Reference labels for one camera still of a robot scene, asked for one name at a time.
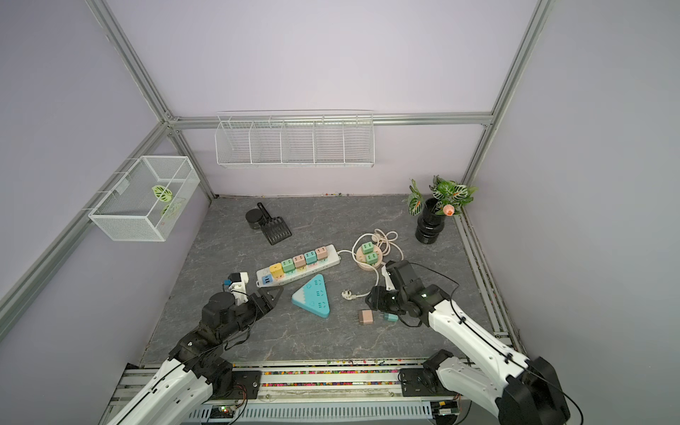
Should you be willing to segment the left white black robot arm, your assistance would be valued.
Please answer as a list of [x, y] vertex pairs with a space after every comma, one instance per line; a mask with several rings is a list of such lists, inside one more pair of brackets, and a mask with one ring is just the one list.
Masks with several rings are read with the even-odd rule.
[[277, 305], [282, 287], [259, 289], [238, 305], [235, 295], [218, 292], [203, 306], [198, 326], [168, 354], [157, 373], [111, 424], [180, 424], [210, 398], [238, 389], [233, 364], [223, 354], [249, 334], [256, 321]]

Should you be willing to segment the yellow plug adapter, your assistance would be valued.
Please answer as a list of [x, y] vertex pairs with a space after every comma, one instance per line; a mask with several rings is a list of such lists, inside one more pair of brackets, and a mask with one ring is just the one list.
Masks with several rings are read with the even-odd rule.
[[283, 264], [282, 263], [276, 263], [272, 266], [269, 267], [269, 273], [271, 274], [272, 278], [276, 280], [280, 280], [285, 277], [285, 272], [283, 270]]

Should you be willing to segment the white mesh basket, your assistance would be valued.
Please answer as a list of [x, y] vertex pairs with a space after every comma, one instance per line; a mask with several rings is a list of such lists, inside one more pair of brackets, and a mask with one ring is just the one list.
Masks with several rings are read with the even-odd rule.
[[[165, 242], [200, 183], [184, 156], [142, 156], [93, 207], [89, 218], [116, 242]], [[170, 203], [152, 193], [154, 185], [173, 192]]]

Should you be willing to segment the green leaf in basket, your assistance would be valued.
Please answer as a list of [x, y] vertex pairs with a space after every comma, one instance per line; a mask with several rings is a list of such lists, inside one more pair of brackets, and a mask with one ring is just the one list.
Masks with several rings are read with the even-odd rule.
[[155, 198], [157, 198], [157, 200], [162, 203], [170, 203], [174, 197], [173, 192], [162, 185], [154, 185], [152, 187], [152, 193]]

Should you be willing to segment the black slotted scoop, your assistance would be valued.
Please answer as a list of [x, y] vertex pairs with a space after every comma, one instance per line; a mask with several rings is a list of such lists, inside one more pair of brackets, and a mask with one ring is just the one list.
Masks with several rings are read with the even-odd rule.
[[258, 209], [262, 213], [262, 221], [260, 223], [260, 230], [271, 245], [279, 244], [283, 240], [292, 236], [292, 232], [285, 220], [278, 216], [270, 215], [265, 205], [257, 204]]

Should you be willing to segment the white long power strip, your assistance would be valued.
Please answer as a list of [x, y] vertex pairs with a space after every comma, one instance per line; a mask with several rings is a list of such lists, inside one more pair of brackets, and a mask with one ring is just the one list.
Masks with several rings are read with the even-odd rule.
[[269, 267], [276, 263], [258, 270], [256, 283], [259, 288], [284, 286], [308, 276], [320, 274], [323, 270], [339, 265], [340, 262], [336, 247], [333, 244], [324, 245], [313, 251], [277, 262], [283, 264], [285, 272], [285, 277], [280, 280], [275, 281], [269, 273]]

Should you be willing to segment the teal triangular power strip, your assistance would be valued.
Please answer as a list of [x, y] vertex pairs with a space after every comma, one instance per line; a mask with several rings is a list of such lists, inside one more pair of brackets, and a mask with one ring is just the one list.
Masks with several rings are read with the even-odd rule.
[[329, 298], [322, 274], [317, 274], [298, 289], [292, 295], [291, 301], [294, 306], [300, 307], [309, 313], [324, 319], [329, 317]]

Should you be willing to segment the black round container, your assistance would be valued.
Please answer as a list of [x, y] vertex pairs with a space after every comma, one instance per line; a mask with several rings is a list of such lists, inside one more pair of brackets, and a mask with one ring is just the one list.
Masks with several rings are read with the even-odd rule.
[[249, 210], [245, 219], [252, 230], [260, 230], [266, 222], [265, 215], [259, 208]]

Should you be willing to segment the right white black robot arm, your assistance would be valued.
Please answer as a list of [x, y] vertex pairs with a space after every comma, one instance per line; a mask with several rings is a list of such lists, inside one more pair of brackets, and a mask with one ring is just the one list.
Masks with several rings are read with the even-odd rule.
[[368, 306], [391, 315], [409, 315], [451, 341], [471, 361], [439, 352], [427, 370], [446, 390], [459, 393], [493, 414], [501, 424], [565, 424], [568, 397], [554, 367], [530, 359], [499, 341], [454, 301], [453, 294], [426, 285], [407, 261], [384, 266], [385, 283], [375, 286]]

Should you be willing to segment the black vase with plant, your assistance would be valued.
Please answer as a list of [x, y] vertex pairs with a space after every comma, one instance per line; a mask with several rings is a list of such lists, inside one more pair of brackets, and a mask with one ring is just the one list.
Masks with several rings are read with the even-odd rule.
[[410, 181], [409, 191], [408, 212], [418, 217], [415, 237], [422, 244], [434, 244], [446, 226], [446, 218], [461, 214], [462, 208], [474, 201], [477, 187], [435, 175], [429, 198], [419, 190], [414, 179]]

